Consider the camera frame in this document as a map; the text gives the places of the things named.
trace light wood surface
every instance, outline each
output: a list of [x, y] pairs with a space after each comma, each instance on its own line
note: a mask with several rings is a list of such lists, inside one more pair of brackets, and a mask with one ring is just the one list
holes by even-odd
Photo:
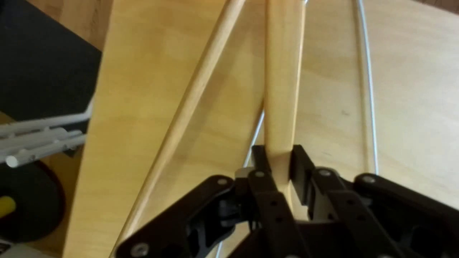
[[183, 98], [180, 100], [174, 111], [171, 123], [160, 143], [151, 167], [148, 169], [141, 189], [127, 216], [127, 222], [123, 226], [120, 239], [124, 239], [126, 236], [131, 235], [136, 227], [141, 226], [138, 220], [140, 217], [143, 217], [144, 209], [148, 203], [148, 197], [153, 193], [160, 174], [164, 169], [167, 169], [167, 164], [187, 129], [187, 124], [196, 110], [196, 106], [200, 101], [200, 97], [214, 70], [214, 66], [227, 43], [229, 34], [240, 14], [243, 2], [245, 0], [229, 0], [223, 5], [210, 38], [206, 43], [200, 60], [190, 77]]
[[273, 180], [290, 205], [288, 164], [295, 136], [305, 4], [268, 0], [265, 10], [263, 141]]
[[[381, 172], [459, 207], [459, 20], [411, 1], [365, 2]], [[110, 253], [222, 5], [113, 2], [65, 258]], [[240, 164], [263, 93], [263, 20], [263, 0], [247, 0], [141, 220]], [[309, 1], [295, 143], [346, 179], [368, 169], [356, 31], [351, 1]]]

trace wooden dowel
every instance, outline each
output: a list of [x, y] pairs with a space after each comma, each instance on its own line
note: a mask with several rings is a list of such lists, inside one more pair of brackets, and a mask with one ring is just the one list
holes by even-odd
[[161, 140], [159, 152], [150, 166], [150, 170], [143, 182], [143, 186], [136, 197], [133, 209], [124, 223], [118, 240], [124, 239], [140, 225], [141, 215], [147, 206], [148, 197], [157, 183], [157, 179], [163, 169], [170, 162], [184, 130], [190, 121], [190, 117], [199, 103], [199, 98], [210, 78], [210, 74], [217, 63], [217, 58], [229, 38], [229, 34], [237, 20], [245, 0], [227, 0], [219, 14], [212, 35], [200, 55], [200, 60], [194, 68], [194, 73], [187, 84], [183, 98], [174, 111], [171, 123]]
[[266, 0], [265, 146], [276, 186], [286, 193], [301, 76], [303, 1]]

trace wooden panel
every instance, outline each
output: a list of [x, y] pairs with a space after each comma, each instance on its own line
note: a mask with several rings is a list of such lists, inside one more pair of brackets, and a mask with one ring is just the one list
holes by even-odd
[[[113, 2], [64, 256], [111, 250], [220, 7]], [[459, 21], [414, 1], [367, 0], [367, 11], [381, 172], [459, 206]], [[368, 169], [355, 17], [351, 1], [309, 2], [295, 134], [318, 164], [344, 177]], [[263, 93], [263, 18], [263, 0], [249, 0], [143, 220], [204, 176], [237, 169]]]
[[186, 91], [173, 114], [173, 119], [167, 127], [167, 131], [160, 143], [157, 154], [151, 162], [151, 166], [144, 177], [141, 189], [136, 197], [131, 212], [128, 213], [127, 222], [123, 227], [120, 238], [131, 235], [131, 229], [138, 227], [138, 219], [144, 212], [151, 190], [154, 189], [159, 177], [170, 163], [190, 119], [202, 98], [202, 94], [209, 84], [213, 74], [214, 66], [227, 43], [227, 38], [235, 27], [235, 23], [240, 14], [245, 0], [226, 1], [220, 10], [209, 41], [206, 43], [199, 63], [194, 67], [192, 77], [186, 86]]

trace white plastic part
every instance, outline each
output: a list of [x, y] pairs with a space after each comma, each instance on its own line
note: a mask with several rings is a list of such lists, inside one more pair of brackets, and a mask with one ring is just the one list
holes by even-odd
[[83, 113], [0, 124], [0, 137], [6, 137], [15, 133], [42, 130], [45, 127], [55, 127], [55, 126], [85, 121], [90, 119], [90, 114], [91, 114], [91, 100], [88, 101]]
[[50, 144], [44, 144], [44, 146], [39, 146], [35, 149], [27, 149], [27, 150], [24, 149], [15, 154], [9, 154], [5, 157], [5, 163], [9, 167], [17, 167], [17, 166], [21, 166], [25, 163], [31, 163], [31, 162], [38, 160], [41, 157], [51, 156], [54, 153], [58, 153], [58, 152], [62, 152], [67, 149], [74, 149], [74, 147], [83, 144], [84, 139], [85, 139], [84, 134], [62, 139], [62, 140], [55, 139]]
[[[263, 124], [263, 109], [262, 109], [262, 103], [260, 103], [260, 111], [259, 111], [259, 116], [257, 116], [257, 121], [256, 121], [252, 139], [249, 140], [249, 146], [247, 146], [242, 167], [247, 167], [247, 164], [249, 164], [249, 160], [252, 157], [252, 146], [256, 143], [256, 139], [259, 136], [262, 124]], [[219, 242], [217, 248], [216, 248], [216, 252], [214, 252], [214, 258], [219, 258], [222, 248], [223, 248], [223, 242]]]
[[64, 129], [58, 127], [48, 131], [39, 131], [39, 133], [31, 133], [31, 134], [14, 137], [11, 139], [14, 141], [9, 141], [8, 146], [0, 147], [0, 163], [4, 162], [5, 156], [14, 154], [18, 150], [38, 147], [42, 144], [52, 143], [55, 139], [57, 140], [67, 139], [77, 134], [81, 134], [81, 131], [80, 130], [65, 131]]
[[62, 133], [65, 133], [65, 130], [62, 127], [57, 127], [50, 130], [38, 130], [27, 134], [5, 137], [0, 140], [0, 152], [6, 147], [28, 143], [29, 140], [34, 140], [34, 139], [52, 139], [52, 136], [62, 134]]

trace black mechanical part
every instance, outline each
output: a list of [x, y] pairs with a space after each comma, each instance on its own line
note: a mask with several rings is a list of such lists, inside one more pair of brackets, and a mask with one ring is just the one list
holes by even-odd
[[0, 196], [9, 196], [15, 210], [0, 219], [0, 238], [29, 242], [52, 232], [64, 213], [64, 195], [54, 173], [41, 162], [15, 169], [0, 166]]
[[230, 196], [232, 186], [226, 176], [207, 177], [124, 240], [115, 256], [204, 256], [233, 230], [233, 225], [220, 223], [230, 219], [220, 200]]
[[[346, 182], [329, 167], [315, 167], [293, 146], [289, 177], [309, 216], [296, 222], [275, 187], [263, 146], [252, 153], [255, 167], [246, 177], [220, 187], [214, 186], [220, 176], [206, 179], [196, 187], [202, 196], [184, 195], [123, 242], [117, 258], [200, 258], [239, 222], [250, 230], [229, 256], [459, 258], [457, 210], [379, 176]], [[176, 252], [163, 250], [170, 245]]]

